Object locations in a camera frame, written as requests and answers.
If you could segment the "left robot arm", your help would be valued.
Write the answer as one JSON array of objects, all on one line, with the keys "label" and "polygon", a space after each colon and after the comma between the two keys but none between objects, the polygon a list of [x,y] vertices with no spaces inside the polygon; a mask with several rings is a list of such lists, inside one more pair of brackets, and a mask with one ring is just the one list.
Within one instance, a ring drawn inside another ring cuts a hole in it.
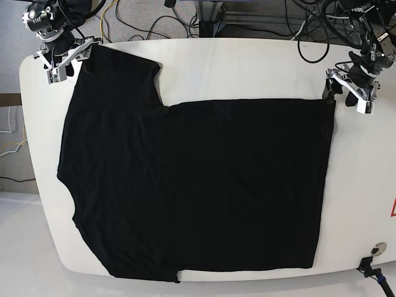
[{"label": "left robot arm", "polygon": [[[359,113],[372,114],[379,84],[376,77],[383,68],[389,68],[395,59],[395,4],[385,1],[340,1],[348,14],[351,28],[358,32],[361,44],[351,43],[340,35],[339,39],[360,51],[350,53],[351,68],[329,69],[326,72],[322,102],[331,104],[344,88],[350,92],[345,100],[347,106],[356,106]],[[105,93],[114,90],[117,99],[125,98],[120,91],[134,87],[138,91],[154,90],[144,79],[154,82],[161,64],[123,53],[116,49],[95,45],[81,66],[72,101],[95,104],[103,99],[109,103]]]}]

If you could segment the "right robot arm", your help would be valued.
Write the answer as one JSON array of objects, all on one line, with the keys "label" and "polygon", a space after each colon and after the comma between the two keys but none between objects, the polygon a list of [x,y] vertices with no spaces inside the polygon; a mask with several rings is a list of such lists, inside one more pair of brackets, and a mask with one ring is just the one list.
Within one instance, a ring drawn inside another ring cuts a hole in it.
[{"label": "right robot arm", "polygon": [[44,58],[55,65],[85,41],[79,27],[91,8],[91,1],[32,1],[22,15],[22,22],[41,40]]}]

